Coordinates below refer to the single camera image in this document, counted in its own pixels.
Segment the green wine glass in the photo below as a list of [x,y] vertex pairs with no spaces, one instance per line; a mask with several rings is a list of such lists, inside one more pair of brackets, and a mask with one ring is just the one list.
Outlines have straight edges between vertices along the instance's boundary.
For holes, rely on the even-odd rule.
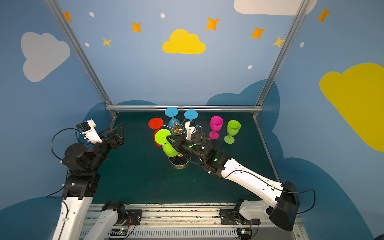
[[227,144],[233,144],[235,142],[234,136],[238,134],[238,132],[241,129],[241,123],[236,120],[230,120],[227,124],[227,133],[228,135],[225,136],[224,141]]
[[161,129],[156,133],[155,140],[158,144],[162,145],[164,153],[168,157],[176,157],[179,152],[169,152],[168,151],[168,141],[166,140],[167,136],[171,136],[171,132],[167,129]]

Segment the red plastic wine glass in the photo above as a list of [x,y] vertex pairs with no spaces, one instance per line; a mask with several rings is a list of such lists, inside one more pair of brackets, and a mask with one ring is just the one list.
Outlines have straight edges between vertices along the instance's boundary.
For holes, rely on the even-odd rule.
[[149,127],[153,130],[155,130],[154,132],[154,141],[155,141],[155,144],[157,147],[162,147],[162,145],[158,144],[155,140],[155,136],[156,136],[156,133],[160,130],[160,128],[163,126],[164,124],[164,121],[161,119],[161,118],[153,118],[149,121]]

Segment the magenta plastic wine glass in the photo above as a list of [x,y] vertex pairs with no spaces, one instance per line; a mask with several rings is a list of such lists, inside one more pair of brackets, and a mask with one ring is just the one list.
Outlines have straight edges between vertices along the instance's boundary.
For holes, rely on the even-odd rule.
[[217,140],[219,138],[219,130],[222,128],[224,120],[219,116],[214,116],[211,118],[210,126],[211,132],[209,133],[209,138],[212,140]]

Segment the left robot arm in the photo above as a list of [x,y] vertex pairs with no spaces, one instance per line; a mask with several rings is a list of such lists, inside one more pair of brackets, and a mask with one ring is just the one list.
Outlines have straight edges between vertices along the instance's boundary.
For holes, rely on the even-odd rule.
[[125,126],[106,128],[97,132],[93,120],[76,125],[74,131],[84,137],[88,143],[69,146],[61,159],[68,168],[63,186],[60,217],[53,235],[54,240],[78,240],[88,209],[95,196],[101,175],[98,173],[102,163],[112,149],[118,149],[125,143]]

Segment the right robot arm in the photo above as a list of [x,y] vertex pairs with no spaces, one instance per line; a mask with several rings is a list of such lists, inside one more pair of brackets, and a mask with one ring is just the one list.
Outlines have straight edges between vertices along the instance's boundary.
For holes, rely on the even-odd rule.
[[253,172],[215,149],[212,139],[202,131],[195,131],[187,137],[172,135],[165,130],[157,133],[156,141],[162,146],[171,147],[176,156],[182,154],[187,158],[198,158],[201,167],[210,175],[232,181],[261,198],[256,202],[239,202],[235,213],[241,218],[247,221],[269,218],[280,229],[293,230],[300,206],[299,193],[293,183],[286,181],[282,184]]

